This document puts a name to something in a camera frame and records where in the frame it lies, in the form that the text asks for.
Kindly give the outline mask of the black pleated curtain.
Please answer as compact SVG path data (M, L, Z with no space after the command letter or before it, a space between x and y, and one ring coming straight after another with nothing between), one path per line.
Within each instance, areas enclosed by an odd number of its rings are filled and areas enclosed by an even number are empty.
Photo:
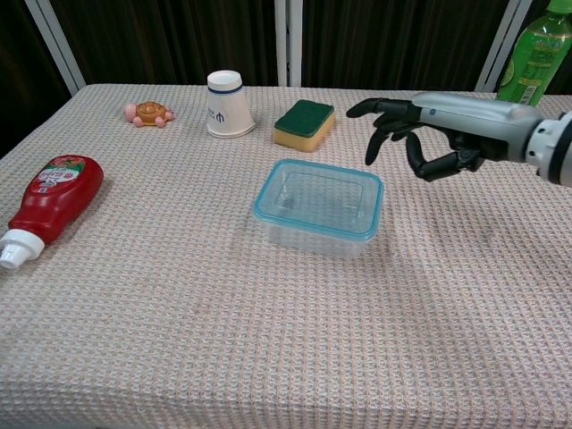
M302 0L301 83L471 90L509 0ZM49 0L88 84L278 84L274 0ZM70 99L25 0L0 0L0 158Z

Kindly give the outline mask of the beige waffle tablecloth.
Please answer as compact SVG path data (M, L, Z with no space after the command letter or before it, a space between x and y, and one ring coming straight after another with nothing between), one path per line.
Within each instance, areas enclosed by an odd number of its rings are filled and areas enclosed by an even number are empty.
M94 84L0 159L0 234L51 158L105 181L41 256L0 269L0 428L572 429L572 189L522 164L427 183L383 145L358 257L265 239L253 208L294 152L273 124L333 105L311 161L363 169L366 90L250 87L256 128L206 131L203 87ZM172 109L136 127L129 103Z

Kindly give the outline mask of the white frame post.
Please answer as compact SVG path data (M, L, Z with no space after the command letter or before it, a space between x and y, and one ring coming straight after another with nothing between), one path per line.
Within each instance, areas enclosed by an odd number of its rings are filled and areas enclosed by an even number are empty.
M62 76L68 91L75 96L86 81L68 39L49 0L24 0Z
M302 86L304 0L273 0L278 84Z
M509 0L475 84L474 92L495 91L532 3L533 0Z

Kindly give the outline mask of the orange pink turtle toy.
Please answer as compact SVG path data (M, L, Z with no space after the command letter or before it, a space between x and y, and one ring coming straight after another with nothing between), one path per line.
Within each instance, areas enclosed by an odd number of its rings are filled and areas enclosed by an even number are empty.
M171 108L154 101L129 103L123 111L126 120L138 128L144 126L164 128L166 123L174 120Z

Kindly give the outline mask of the white paper cup upside down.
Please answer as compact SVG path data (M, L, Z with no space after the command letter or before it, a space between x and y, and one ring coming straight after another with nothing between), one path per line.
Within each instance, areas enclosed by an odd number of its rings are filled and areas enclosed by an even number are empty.
M207 76L208 132L221 139L234 139L255 128L239 72L213 71Z

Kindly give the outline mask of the green yellow scrub sponge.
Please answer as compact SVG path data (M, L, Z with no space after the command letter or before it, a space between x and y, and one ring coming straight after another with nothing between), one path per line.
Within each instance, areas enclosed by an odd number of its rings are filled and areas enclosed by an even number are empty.
M314 152L336 122L332 105L298 100L273 126L277 145L301 152Z

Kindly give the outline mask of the green drink bottle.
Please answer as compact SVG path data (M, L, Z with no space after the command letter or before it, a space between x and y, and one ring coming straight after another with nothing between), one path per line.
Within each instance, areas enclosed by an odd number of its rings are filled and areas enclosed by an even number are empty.
M535 106L572 48L572 0L551 0L519 36L501 79L498 100Z

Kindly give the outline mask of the red ketchup squeeze bottle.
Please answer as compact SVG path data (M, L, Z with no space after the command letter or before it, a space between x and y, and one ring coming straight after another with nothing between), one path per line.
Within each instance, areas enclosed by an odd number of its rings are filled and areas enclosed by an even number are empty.
M87 156L57 156L45 164L0 237L0 266L16 269L38 258L84 212L103 180L103 168Z

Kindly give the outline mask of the clear blue-rimmed plastic container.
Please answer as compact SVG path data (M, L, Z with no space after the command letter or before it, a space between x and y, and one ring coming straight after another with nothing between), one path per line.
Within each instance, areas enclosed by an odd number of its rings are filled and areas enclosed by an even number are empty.
M370 172L285 158L268 174L254 215L268 226L365 243L377 233L383 193Z

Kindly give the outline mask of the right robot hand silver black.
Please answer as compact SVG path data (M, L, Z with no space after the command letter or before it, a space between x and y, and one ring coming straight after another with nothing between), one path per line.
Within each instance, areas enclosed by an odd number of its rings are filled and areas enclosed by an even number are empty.
M526 147L543 120L530 105L461 96L444 92L423 92L410 100L367 98L352 106L346 115L358 118L378 114L374 121L365 163L372 164L386 139L406 140L408 164L415 176L436 181L464 170L477 171L484 161L523 163ZM452 152L428 161L416 129L429 127L443 133Z

